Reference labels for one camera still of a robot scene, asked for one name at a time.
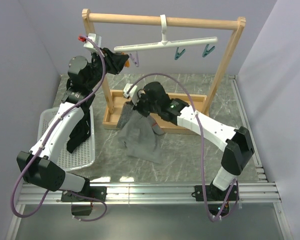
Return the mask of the orange clothespin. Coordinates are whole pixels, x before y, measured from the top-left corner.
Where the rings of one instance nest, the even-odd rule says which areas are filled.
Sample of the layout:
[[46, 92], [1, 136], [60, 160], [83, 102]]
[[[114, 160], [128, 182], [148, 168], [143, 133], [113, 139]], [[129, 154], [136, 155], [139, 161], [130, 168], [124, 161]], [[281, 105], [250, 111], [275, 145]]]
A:
[[129, 67], [130, 67], [130, 62], [129, 62], [129, 60], [127, 60], [127, 61], [125, 62], [124, 66], [125, 66], [126, 68], [129, 68]]

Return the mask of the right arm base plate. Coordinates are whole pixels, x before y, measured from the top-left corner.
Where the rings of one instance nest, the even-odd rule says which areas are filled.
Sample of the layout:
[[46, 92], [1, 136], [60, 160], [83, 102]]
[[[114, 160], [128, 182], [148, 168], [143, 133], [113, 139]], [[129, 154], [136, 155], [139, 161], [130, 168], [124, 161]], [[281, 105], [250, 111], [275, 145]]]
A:
[[[224, 201], [228, 190], [230, 187], [228, 187], [225, 191], [222, 191], [215, 187], [214, 185], [206, 185], [205, 186], [205, 191], [206, 191], [206, 198], [208, 202], [221, 202]], [[237, 193], [238, 193], [238, 188], [236, 184], [232, 187], [227, 200], [228, 201], [235, 201], [237, 199]], [[203, 202], [204, 197], [203, 197], [203, 187], [201, 185], [195, 185], [194, 186], [194, 192], [191, 194], [193, 198], [197, 202]]]

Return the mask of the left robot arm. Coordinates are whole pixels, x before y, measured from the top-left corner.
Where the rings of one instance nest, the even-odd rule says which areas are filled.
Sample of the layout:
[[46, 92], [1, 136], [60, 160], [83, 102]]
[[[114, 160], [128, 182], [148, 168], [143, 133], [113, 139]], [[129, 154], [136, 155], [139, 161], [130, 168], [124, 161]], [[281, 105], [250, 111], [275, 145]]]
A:
[[91, 195], [90, 181], [66, 172], [57, 162], [63, 146], [73, 152], [90, 137], [90, 106], [97, 89], [107, 73], [119, 74], [129, 56], [113, 53], [108, 48], [93, 49], [91, 60], [75, 56], [69, 61], [66, 91], [57, 114], [51, 124], [27, 152], [21, 151], [16, 158], [21, 178], [29, 184], [48, 191], [73, 192], [79, 201], [86, 201]]

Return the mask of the white plastic hanger bar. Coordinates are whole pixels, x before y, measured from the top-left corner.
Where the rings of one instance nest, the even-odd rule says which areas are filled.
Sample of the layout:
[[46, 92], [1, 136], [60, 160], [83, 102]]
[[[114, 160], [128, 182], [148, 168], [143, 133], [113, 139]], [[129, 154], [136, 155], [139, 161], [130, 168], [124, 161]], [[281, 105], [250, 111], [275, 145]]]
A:
[[142, 44], [132, 44], [132, 45], [122, 45], [114, 47], [115, 53], [129, 53], [136, 51], [148, 51], [148, 50], [158, 50], [167, 48], [177, 48], [177, 47], [191, 47], [206, 44], [215, 44], [218, 42], [216, 36], [204, 37], [204, 38], [192, 38], [184, 40], [168, 40], [167, 39], [167, 18], [165, 14], [160, 15], [161, 23], [161, 41], [153, 43], [142, 43]]

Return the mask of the grey striped boxer underwear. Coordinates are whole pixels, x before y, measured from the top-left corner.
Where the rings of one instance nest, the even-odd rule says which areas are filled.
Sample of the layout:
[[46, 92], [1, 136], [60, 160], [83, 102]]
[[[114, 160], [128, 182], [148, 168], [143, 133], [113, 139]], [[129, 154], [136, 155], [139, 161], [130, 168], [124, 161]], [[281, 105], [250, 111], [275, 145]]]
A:
[[141, 115], [128, 101], [122, 106], [116, 128], [119, 129], [118, 142], [129, 157], [155, 164], [163, 162], [159, 136], [165, 132], [152, 116]]

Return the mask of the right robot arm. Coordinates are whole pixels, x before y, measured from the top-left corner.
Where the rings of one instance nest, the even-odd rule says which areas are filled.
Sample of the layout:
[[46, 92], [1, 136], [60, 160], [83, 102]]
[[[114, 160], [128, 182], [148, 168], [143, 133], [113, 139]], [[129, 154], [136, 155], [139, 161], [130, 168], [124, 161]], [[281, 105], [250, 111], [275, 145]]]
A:
[[223, 199], [228, 194], [228, 187], [255, 153], [250, 131], [244, 126], [234, 128], [218, 122], [182, 99], [170, 98], [157, 81], [142, 89], [133, 84], [127, 85], [123, 92], [143, 116], [156, 114], [166, 122], [203, 136], [223, 152], [221, 167], [210, 187], [214, 199]]

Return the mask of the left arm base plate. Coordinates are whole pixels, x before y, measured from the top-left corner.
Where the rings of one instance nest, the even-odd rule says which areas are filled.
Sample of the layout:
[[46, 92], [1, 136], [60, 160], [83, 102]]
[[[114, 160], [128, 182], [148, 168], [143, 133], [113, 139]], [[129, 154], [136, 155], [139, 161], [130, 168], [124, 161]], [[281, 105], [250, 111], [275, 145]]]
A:
[[89, 186], [84, 191], [74, 192], [70, 190], [63, 190], [61, 194], [61, 202], [76, 203], [76, 202], [90, 202], [92, 199], [105, 201], [107, 196], [106, 186]]

